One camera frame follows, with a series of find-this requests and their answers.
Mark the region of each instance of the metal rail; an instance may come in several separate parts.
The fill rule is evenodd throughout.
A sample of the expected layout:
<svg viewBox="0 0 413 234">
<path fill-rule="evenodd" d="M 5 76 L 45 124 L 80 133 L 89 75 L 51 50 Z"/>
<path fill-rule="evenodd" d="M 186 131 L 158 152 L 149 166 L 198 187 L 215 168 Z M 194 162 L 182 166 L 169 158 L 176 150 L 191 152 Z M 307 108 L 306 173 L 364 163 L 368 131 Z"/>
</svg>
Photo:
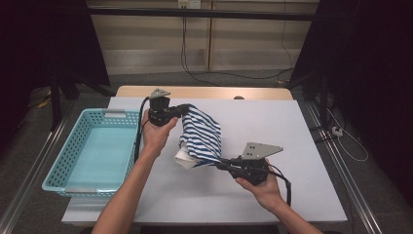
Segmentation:
<svg viewBox="0 0 413 234">
<path fill-rule="evenodd" d="M 342 15 L 317 15 L 301 13 L 276 12 L 242 12 L 198 9 L 172 8 L 120 8 L 120 7 L 73 7 L 61 5 L 32 6 L 39 13 L 87 14 L 108 16 L 145 16 L 145 17 L 186 17 L 186 18 L 220 18 L 250 20 L 296 20 L 296 21 L 335 21 L 348 20 Z"/>
<path fill-rule="evenodd" d="M 307 105 L 313 121 L 316 123 L 317 126 L 321 126 L 319 121 L 319 112 L 314 105 Z M 326 132 L 323 129 L 319 130 L 319 134 L 323 138 L 331 138 L 329 132 Z M 349 171 L 346 163 L 343 160 L 340 151 L 338 150 L 336 144 L 333 140 L 326 140 L 324 142 L 328 152 L 330 153 L 331 160 L 333 161 L 341 179 L 343 180 L 344 185 L 346 186 L 347 191 L 358 211 L 358 214 L 364 223 L 364 226 L 369 234 L 383 234 L 382 229 L 379 226 L 377 218 L 375 217 L 374 213 L 371 211 L 370 206 L 368 205 L 367 201 L 364 199 L 361 191 L 358 189 L 358 186 L 353 179 L 352 174 Z"/>
<path fill-rule="evenodd" d="M 45 144 L 43 145 L 42 149 L 40 150 L 39 154 L 37 155 L 36 160 L 33 163 L 30 171 L 28 172 L 27 176 L 25 177 L 23 183 L 21 184 L 18 192 L 16 193 L 15 198 L 10 203 L 7 210 L 4 212 L 3 216 L 0 219 L 0 233 L 1 234 L 9 234 L 12 233 L 13 228 L 16 225 L 16 222 L 19 219 L 21 212 L 26 205 L 31 192 L 33 191 L 33 187 L 35 182 L 39 178 L 39 175 L 43 171 L 46 162 L 50 158 L 50 155 L 55 148 L 56 142 L 59 139 L 66 123 L 68 116 L 70 116 L 71 112 L 74 108 L 74 101 L 71 101 L 69 107 L 63 116 L 62 121 L 57 126 L 57 128 L 49 133 L 48 138 L 46 139 Z"/>
</svg>

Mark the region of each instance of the electrical outlet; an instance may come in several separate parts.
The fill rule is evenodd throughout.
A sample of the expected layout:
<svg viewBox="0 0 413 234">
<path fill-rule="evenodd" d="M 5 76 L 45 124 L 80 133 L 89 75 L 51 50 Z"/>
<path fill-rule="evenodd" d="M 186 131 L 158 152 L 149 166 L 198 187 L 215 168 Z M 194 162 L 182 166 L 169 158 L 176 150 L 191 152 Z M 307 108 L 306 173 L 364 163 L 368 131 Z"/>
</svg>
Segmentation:
<svg viewBox="0 0 413 234">
<path fill-rule="evenodd" d="M 189 9 L 201 9 L 201 0 L 189 0 Z"/>
<path fill-rule="evenodd" d="M 178 0 L 178 9 L 189 8 L 189 0 Z"/>
<path fill-rule="evenodd" d="M 340 129 L 340 128 L 333 127 L 333 128 L 331 129 L 331 132 L 332 132 L 335 136 L 338 136 L 338 137 L 342 137 L 342 136 L 343 136 L 343 130 Z"/>
</svg>

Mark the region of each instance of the basket handle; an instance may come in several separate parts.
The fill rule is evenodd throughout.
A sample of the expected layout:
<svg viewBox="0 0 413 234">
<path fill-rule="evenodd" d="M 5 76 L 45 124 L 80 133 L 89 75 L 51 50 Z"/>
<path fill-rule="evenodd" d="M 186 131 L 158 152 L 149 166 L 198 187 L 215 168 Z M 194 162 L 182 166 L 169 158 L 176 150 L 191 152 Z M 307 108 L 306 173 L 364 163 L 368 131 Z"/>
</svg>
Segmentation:
<svg viewBox="0 0 413 234">
<path fill-rule="evenodd" d="M 111 114 L 125 114 L 125 109 L 102 109 L 103 113 L 111 113 Z"/>
<path fill-rule="evenodd" d="M 97 193 L 95 188 L 85 188 L 85 187 L 67 187 L 64 189 L 65 193 Z"/>
</svg>

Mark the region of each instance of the striped cloth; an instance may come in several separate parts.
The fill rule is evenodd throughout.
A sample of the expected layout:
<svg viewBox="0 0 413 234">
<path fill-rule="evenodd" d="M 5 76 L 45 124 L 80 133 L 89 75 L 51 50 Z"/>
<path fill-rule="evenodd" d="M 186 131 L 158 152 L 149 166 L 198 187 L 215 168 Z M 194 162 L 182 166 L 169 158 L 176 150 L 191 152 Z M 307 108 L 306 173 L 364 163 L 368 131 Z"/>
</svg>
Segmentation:
<svg viewBox="0 0 413 234">
<path fill-rule="evenodd" d="M 183 135 L 180 144 L 186 143 L 188 155 L 197 162 L 194 168 L 220 162 L 221 126 L 210 116 L 189 104 L 188 114 L 182 116 Z"/>
</svg>

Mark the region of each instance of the black curtain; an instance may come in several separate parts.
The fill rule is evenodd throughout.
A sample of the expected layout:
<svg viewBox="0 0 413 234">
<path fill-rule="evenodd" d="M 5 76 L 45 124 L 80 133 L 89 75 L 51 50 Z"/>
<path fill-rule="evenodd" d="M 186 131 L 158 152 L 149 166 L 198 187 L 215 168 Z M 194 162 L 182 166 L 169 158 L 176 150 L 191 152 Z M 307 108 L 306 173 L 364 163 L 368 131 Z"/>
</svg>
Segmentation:
<svg viewBox="0 0 413 234">
<path fill-rule="evenodd" d="M 334 3 L 322 4 L 324 13 L 338 11 Z M 327 64 L 324 74 L 336 103 L 413 207 L 413 6 L 374 0 L 349 0 L 346 6 L 354 17 L 343 27 L 312 24 L 295 78 L 315 63 Z M 308 98 L 319 92 L 319 76 L 304 84 Z"/>
<path fill-rule="evenodd" d="M 76 73 L 92 84 L 109 85 L 91 17 L 56 12 L 53 4 L 87 7 L 84 0 L 2 2 L 0 149 L 26 113 L 30 92 L 49 86 L 53 73 L 63 84 L 74 84 Z"/>
</svg>

